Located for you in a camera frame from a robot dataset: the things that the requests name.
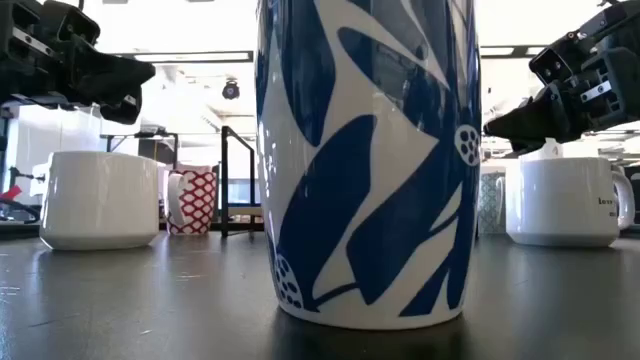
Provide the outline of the white mug pink interior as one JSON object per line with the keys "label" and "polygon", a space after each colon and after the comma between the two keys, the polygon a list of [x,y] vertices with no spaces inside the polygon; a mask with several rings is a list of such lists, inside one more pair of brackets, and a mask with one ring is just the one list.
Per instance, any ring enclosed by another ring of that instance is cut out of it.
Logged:
{"label": "white mug pink interior", "polygon": [[506,171],[506,233],[522,245],[607,247],[634,224],[631,181],[601,157],[519,161]]}

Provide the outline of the red white lattice mug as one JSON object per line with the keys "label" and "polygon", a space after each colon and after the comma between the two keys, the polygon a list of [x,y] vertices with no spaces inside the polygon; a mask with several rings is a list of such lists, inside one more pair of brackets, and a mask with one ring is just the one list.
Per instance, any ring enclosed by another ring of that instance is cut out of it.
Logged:
{"label": "red white lattice mug", "polygon": [[167,232],[175,236],[207,234],[217,206],[213,167],[179,165],[169,171],[165,188]]}

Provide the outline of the white mug blue floral print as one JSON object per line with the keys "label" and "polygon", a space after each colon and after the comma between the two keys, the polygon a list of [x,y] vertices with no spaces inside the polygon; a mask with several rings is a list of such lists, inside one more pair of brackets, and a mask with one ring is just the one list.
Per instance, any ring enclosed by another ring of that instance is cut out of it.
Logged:
{"label": "white mug blue floral print", "polygon": [[287,314],[458,317],[476,235],[475,0],[257,0],[260,202]]}

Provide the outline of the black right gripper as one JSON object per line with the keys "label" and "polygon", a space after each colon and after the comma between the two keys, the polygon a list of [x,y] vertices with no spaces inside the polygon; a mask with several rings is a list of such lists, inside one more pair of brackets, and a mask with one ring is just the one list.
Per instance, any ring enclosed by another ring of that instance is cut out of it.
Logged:
{"label": "black right gripper", "polygon": [[513,153],[527,154],[547,138],[568,142],[640,119],[640,0],[608,2],[529,62],[544,88],[488,121],[486,135],[507,139]]}

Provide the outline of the black table mat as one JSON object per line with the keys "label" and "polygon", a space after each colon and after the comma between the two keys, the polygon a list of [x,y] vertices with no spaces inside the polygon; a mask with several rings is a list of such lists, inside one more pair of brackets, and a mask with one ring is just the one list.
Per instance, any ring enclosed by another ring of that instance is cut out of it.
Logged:
{"label": "black table mat", "polygon": [[4,240],[0,360],[640,360],[640,239],[482,238],[463,314],[398,332],[282,312],[262,234],[99,252]]}

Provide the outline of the black articulated stand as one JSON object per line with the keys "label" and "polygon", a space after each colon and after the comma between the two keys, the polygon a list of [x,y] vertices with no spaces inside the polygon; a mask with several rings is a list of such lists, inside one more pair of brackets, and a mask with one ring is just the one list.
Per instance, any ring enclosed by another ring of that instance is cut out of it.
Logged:
{"label": "black articulated stand", "polygon": [[15,166],[11,166],[9,168],[9,174],[10,174],[10,180],[9,180],[9,187],[13,187],[16,185],[16,180],[18,178],[26,178],[29,180],[37,180],[38,182],[43,183],[46,179],[46,175],[45,174],[41,174],[39,176],[35,176],[33,174],[26,174],[26,173],[22,173],[17,167]]}

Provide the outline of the black background rack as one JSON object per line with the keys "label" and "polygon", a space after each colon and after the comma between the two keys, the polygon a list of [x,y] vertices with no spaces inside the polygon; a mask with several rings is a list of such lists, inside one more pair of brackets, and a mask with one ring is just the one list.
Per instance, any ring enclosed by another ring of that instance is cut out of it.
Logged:
{"label": "black background rack", "polygon": [[106,141],[107,152],[114,152],[127,139],[135,139],[139,156],[177,168],[179,135],[163,127],[143,128],[133,134],[101,134],[100,138]]}

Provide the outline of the wooden shelf black metal frame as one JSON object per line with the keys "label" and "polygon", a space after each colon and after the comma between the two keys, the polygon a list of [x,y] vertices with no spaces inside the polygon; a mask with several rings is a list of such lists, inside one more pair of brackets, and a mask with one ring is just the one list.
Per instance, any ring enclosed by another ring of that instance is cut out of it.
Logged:
{"label": "wooden shelf black metal frame", "polygon": [[256,202],[256,171],[255,171],[255,150],[230,126],[223,125],[221,128],[221,235],[223,238],[228,238],[230,235],[230,206],[229,206],[229,137],[233,137],[239,144],[241,144],[249,153],[249,206],[245,210],[244,215],[250,217],[248,224],[244,224],[243,231],[248,231],[253,237],[253,233],[257,231],[263,231],[264,227],[259,227],[256,222],[257,217],[261,217],[261,208]]}

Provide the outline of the long linear ceiling light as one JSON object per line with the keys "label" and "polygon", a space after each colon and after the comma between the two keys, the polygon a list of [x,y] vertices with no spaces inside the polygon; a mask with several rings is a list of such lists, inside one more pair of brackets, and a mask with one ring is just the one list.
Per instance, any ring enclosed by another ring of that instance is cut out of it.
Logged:
{"label": "long linear ceiling light", "polygon": [[[482,59],[530,59],[544,49],[543,45],[481,46]],[[249,63],[254,61],[253,50],[208,52],[116,53],[116,56],[157,64],[173,63]]]}

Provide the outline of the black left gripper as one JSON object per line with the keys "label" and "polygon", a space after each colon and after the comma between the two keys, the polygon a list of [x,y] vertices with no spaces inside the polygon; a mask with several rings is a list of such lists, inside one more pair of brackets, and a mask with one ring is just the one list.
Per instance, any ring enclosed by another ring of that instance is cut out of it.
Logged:
{"label": "black left gripper", "polygon": [[[77,5],[59,0],[0,0],[0,106],[100,106],[106,120],[133,125],[142,88],[155,76],[147,62],[101,53],[99,25]],[[74,89],[65,77],[72,37]]]}

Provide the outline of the white mug green interior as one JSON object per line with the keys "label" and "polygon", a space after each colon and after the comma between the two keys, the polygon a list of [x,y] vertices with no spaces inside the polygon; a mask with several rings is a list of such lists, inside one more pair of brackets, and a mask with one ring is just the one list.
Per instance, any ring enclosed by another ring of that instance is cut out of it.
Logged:
{"label": "white mug green interior", "polygon": [[53,250],[148,245],[159,232],[158,166],[112,152],[51,154],[40,239]]}

